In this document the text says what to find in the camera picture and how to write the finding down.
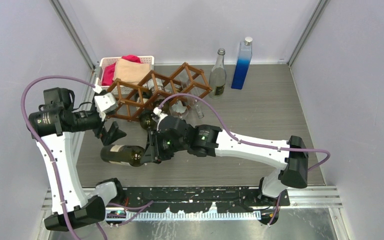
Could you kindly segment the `dark green wine bottle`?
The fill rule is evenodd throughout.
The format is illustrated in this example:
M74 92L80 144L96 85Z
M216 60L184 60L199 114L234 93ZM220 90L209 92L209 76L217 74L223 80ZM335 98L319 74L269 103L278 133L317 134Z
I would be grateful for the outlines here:
M151 156L145 153L145 149L137 145L104 146L100 151L100 158L107 163L131 167L140 167L153 161Z

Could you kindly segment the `brown wooden wine rack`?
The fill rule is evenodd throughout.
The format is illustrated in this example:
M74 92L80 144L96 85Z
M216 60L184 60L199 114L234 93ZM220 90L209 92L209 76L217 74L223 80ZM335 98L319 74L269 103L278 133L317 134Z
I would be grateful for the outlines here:
M155 94L152 94L147 87L147 81L152 79L156 85L156 78L162 80L165 91L157 90ZM115 114L108 115L107 118L138 122L139 115L144 110L152 109L152 103L157 95L167 98L177 93L188 94L193 87L198 89L199 98L204 98L212 91L204 71L189 65L187 62L184 62L170 76L151 70L136 85L117 79L107 91L114 95L118 107Z

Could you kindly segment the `blue square glass bottle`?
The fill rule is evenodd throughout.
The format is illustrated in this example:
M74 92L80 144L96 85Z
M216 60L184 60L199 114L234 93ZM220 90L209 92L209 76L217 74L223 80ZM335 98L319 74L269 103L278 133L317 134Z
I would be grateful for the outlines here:
M244 86L248 69L252 60L253 38L247 36L240 42L235 71L232 78L231 88L241 90Z

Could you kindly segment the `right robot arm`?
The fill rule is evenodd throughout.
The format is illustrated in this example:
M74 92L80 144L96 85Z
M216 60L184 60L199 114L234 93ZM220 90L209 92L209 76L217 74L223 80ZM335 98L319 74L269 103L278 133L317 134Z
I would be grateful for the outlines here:
M214 125L192 126L173 116L161 118L155 130L148 132L140 163L170 160L176 152L186 151L196 157L235 157L274 167L263 177L257 198L271 205L287 188L308 186L309 154L301 137L267 140L231 133Z

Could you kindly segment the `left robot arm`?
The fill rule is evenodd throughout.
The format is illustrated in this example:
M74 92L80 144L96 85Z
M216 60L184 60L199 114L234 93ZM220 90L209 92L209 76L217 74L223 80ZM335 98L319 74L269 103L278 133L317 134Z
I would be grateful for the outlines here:
M121 206L126 193L117 178L110 178L86 194L79 180L72 139L75 133L89 130L104 146L125 137L117 123L109 130L104 126L106 116L116 109L115 97L98 88L91 109L75 111L75 94L70 89L46 89L43 96L44 104L28 120L40 137L37 146L45 161L52 193L52 214L44 219L44 225L50 231L67 232L97 224L105 220L106 206Z

